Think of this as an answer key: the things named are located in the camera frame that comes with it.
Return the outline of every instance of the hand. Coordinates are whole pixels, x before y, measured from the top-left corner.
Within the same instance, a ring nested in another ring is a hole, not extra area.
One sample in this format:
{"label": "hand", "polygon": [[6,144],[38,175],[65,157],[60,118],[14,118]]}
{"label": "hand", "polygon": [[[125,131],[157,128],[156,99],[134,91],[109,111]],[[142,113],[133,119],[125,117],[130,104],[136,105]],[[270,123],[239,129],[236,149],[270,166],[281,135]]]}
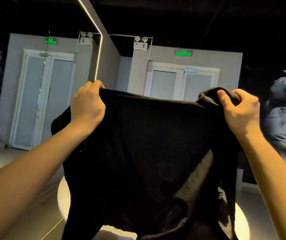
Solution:
{"label": "hand", "polygon": [[105,114],[105,104],[99,96],[104,88],[101,81],[87,82],[73,96],[71,101],[71,124],[90,134],[101,123]]}
{"label": "hand", "polygon": [[217,91],[218,98],[224,108],[224,116],[230,130],[238,139],[246,136],[249,132],[259,129],[260,103],[258,98],[242,89],[235,89],[241,99],[241,103],[234,106],[225,91]]}

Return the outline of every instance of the exit sign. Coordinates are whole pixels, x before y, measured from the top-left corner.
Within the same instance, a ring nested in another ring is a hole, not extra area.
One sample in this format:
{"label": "exit sign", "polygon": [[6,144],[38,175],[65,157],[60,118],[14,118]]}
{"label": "exit sign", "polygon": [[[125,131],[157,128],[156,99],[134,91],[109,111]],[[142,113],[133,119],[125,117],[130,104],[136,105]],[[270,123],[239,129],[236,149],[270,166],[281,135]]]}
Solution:
{"label": "exit sign", "polygon": [[46,44],[56,44],[56,41],[54,41],[52,38],[49,38],[48,40],[45,40]]}
{"label": "exit sign", "polygon": [[186,49],[177,49],[175,50],[175,56],[181,56],[181,57],[190,57],[192,56],[193,51],[192,50],[186,50]]}

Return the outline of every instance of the black fabric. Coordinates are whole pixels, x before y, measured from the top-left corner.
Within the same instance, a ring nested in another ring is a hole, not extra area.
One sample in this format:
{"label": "black fabric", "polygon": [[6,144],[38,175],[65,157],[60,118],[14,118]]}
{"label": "black fabric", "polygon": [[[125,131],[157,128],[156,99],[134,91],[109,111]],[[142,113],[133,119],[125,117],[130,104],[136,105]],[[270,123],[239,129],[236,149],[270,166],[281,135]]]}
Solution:
{"label": "black fabric", "polygon": [[[103,121],[63,164],[71,207],[62,239],[92,239],[102,225],[136,232],[140,240],[237,239],[240,146],[219,89],[200,93],[197,102],[101,89]],[[68,108],[53,121],[52,134],[70,119]]]}

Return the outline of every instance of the forearm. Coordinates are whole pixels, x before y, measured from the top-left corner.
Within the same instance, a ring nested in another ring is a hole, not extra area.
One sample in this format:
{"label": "forearm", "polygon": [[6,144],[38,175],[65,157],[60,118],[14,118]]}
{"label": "forearm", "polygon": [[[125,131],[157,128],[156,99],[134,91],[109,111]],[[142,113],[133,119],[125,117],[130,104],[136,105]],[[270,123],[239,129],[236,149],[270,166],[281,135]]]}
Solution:
{"label": "forearm", "polygon": [[281,240],[286,240],[286,163],[255,128],[239,141]]}
{"label": "forearm", "polygon": [[45,143],[0,169],[0,237],[88,135],[69,124]]}

